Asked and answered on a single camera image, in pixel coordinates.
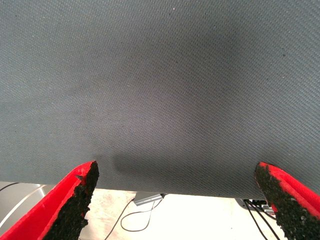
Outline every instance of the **floor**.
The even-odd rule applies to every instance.
[[[0,188],[6,185],[0,182]],[[37,184],[19,183],[0,192],[0,221],[25,195],[39,187]],[[0,227],[0,235],[13,225],[23,214],[36,204],[52,186],[46,186],[32,194]],[[104,240],[110,232],[125,205],[135,196],[132,191],[96,189],[93,193],[90,211],[86,214],[89,224],[82,230],[80,240]],[[123,216],[136,211],[146,211],[152,203],[136,206],[133,202]],[[150,212],[134,214],[123,220],[123,226],[130,230],[143,229]],[[254,213],[262,231],[269,240],[275,239],[266,224]],[[267,218],[280,239],[286,239],[275,221]],[[108,240],[263,240],[249,212],[238,205],[233,198],[166,195],[151,213],[147,229],[128,232],[120,222]]]

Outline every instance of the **red foam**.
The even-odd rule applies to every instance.
[[[73,169],[37,205],[0,236],[0,240],[42,240],[57,219],[61,207],[73,196],[75,187],[85,182],[93,162]]]
[[[283,191],[293,196],[302,207],[320,220],[320,196],[318,194],[276,166],[265,162],[260,162],[259,166],[264,168],[268,166],[270,175],[280,181],[279,185]]]

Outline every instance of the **cable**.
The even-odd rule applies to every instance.
[[[253,202],[251,202],[251,204],[253,204],[256,208],[260,209],[262,212],[265,213],[265,215],[267,215],[269,218],[273,219],[273,220],[277,220],[274,216],[271,216],[269,213],[267,213],[261,206],[259,205],[255,205]]]
[[[4,186],[3,188],[0,189],[0,192],[1,192],[3,189],[6,189],[7,187],[10,187],[10,186],[15,185],[15,184],[18,184],[18,183],[19,183],[19,182],[14,182],[14,183],[10,183],[10,184],[6,185],[6,186]]]
[[[243,202],[244,202],[244,204],[246,205],[246,208],[248,209],[248,211],[249,211],[249,213],[250,213],[250,215],[251,215],[251,217],[252,217],[252,219],[253,219],[256,227],[258,228],[259,232],[261,233],[262,237],[263,237],[265,240],[268,240],[268,238],[266,238],[266,236],[264,235],[264,233],[263,233],[262,230],[260,229],[260,227],[259,227],[259,225],[258,225],[258,223],[257,223],[257,221],[256,221],[256,219],[255,219],[255,217],[254,217],[253,214],[251,213],[251,210],[250,210],[250,208],[249,208],[249,206],[248,206],[248,204],[247,204],[247,201],[243,201]]]
[[[111,231],[110,231],[109,234],[105,237],[104,240],[107,240],[107,238],[111,235],[111,233],[112,233],[113,230],[115,229],[115,227],[116,227],[119,219],[121,218],[122,214],[124,214],[124,211],[126,210],[126,208],[127,208],[127,207],[129,206],[129,204],[130,204],[131,202],[133,202],[134,200],[135,200],[135,199],[132,198],[132,199],[125,205],[125,207],[124,207],[124,209],[122,210],[120,216],[118,217],[118,219],[116,220],[115,224],[114,224],[113,227],[111,228]]]
[[[129,213],[129,214],[125,215],[125,216],[121,219],[121,221],[120,221],[121,228],[122,228],[123,230],[127,231],[127,232],[141,232],[141,231],[145,230],[145,229],[149,226],[152,210],[155,209],[156,207],[158,207],[158,205],[161,203],[161,201],[162,201],[162,199],[157,203],[157,205],[156,205],[155,207],[154,207],[155,202],[153,202],[152,208],[151,208],[150,210],[147,210],[147,211],[135,211],[135,212],[132,212],[132,213]],[[150,215],[149,215],[149,220],[148,220],[148,222],[147,222],[147,224],[146,224],[146,226],[145,226],[144,228],[139,229],[139,230],[130,230],[130,229],[125,228],[125,227],[122,225],[122,221],[123,221],[126,217],[128,217],[128,216],[130,216],[130,215],[133,215],[133,214],[141,214],[141,213],[147,213],[147,212],[150,212]]]
[[[259,216],[263,219],[263,221],[267,224],[267,226],[269,227],[269,229],[271,230],[271,232],[273,233],[273,235],[275,236],[275,238],[277,240],[280,240],[280,238],[278,237],[278,235],[276,234],[276,232],[274,231],[274,229],[270,226],[270,224],[268,223],[268,221],[265,219],[264,216],[262,216],[262,214],[258,211],[258,209],[256,209],[256,207],[250,202],[248,201],[249,205],[251,207],[253,207],[253,209],[259,214]]]
[[[30,192],[28,195],[26,195],[24,198],[22,198],[9,212],[7,215],[5,215],[5,217],[3,218],[3,220],[0,222],[0,228],[5,224],[5,222],[8,220],[8,218],[15,212],[15,210],[17,210],[18,207],[20,207],[21,204],[24,203],[25,200],[27,200],[32,194],[34,194],[36,191],[38,191],[39,189],[42,189],[43,187],[45,187],[46,185],[41,185],[39,187],[37,187],[35,190],[33,190],[32,192]]]

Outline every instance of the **gray cloth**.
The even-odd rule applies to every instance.
[[[0,3],[0,180],[261,198],[320,193],[318,1]]]

